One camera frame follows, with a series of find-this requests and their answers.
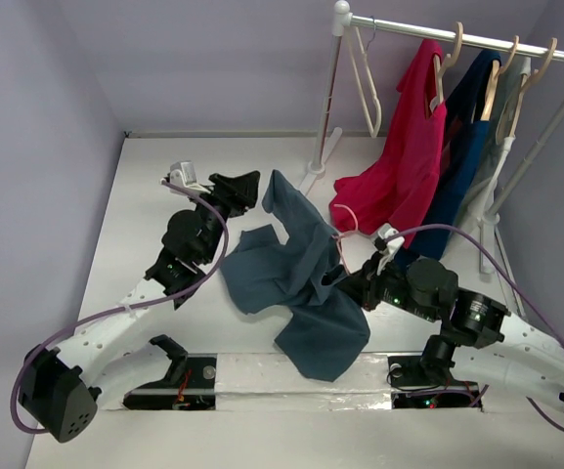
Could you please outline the pink wire hanger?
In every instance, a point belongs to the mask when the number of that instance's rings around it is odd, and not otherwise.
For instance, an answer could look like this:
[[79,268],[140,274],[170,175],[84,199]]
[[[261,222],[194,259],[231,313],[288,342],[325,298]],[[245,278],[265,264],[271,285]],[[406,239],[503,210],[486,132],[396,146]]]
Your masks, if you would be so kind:
[[347,276],[350,276],[351,271],[344,257],[343,239],[349,237],[350,235],[355,234],[358,231],[359,223],[356,214],[349,206],[345,204],[334,204],[334,207],[346,211],[351,221],[353,222],[353,228],[351,230],[339,230],[338,234],[333,237],[336,243],[339,259],[344,269],[344,272],[346,273]]

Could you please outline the teal blue t-shirt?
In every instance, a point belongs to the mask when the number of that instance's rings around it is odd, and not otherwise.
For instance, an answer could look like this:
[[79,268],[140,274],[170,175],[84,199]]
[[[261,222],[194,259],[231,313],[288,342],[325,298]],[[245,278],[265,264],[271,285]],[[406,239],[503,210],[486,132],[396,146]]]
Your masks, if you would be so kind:
[[230,298],[246,315],[289,308],[277,347],[304,377],[333,382],[370,337],[361,307],[337,287],[346,278],[337,232],[278,170],[262,207],[282,223],[288,239],[280,241],[270,225],[241,233],[221,265]]

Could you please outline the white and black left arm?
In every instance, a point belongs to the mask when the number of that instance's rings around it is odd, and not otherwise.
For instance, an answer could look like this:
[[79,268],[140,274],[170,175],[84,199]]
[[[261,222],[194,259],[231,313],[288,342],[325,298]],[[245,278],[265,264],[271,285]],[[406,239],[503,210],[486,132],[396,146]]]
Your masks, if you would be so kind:
[[188,354],[159,328],[219,269],[229,247],[227,222],[255,207],[259,181],[258,171],[215,173],[206,185],[177,169],[162,178],[194,208],[168,219],[156,260],[119,303],[64,327],[26,354],[9,400],[19,430],[67,443],[99,410],[121,407],[131,391],[184,380]]

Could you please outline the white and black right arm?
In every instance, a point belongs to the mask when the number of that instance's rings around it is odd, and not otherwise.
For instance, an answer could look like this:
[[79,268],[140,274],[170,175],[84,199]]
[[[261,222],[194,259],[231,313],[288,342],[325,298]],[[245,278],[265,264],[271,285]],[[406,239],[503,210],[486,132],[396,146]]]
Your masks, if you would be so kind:
[[340,284],[365,310],[382,303],[437,322],[413,372],[433,386],[471,380],[525,396],[564,413],[564,339],[543,332],[482,293],[459,286],[433,259],[401,269],[373,255]]

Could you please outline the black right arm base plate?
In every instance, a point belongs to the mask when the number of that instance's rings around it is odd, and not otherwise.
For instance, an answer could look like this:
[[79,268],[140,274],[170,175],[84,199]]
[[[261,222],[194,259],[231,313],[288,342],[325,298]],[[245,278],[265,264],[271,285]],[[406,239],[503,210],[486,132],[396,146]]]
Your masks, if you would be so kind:
[[389,356],[386,382],[393,409],[483,408],[476,382],[429,377],[418,355]]

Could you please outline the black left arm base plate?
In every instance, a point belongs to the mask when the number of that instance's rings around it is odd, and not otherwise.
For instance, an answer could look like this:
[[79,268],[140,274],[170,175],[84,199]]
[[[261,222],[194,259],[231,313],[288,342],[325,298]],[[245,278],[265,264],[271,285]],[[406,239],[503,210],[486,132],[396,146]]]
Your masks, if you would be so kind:
[[190,355],[166,335],[154,337],[151,344],[170,360],[168,370],[160,380],[128,393],[123,400],[124,407],[129,410],[214,410],[217,356]]

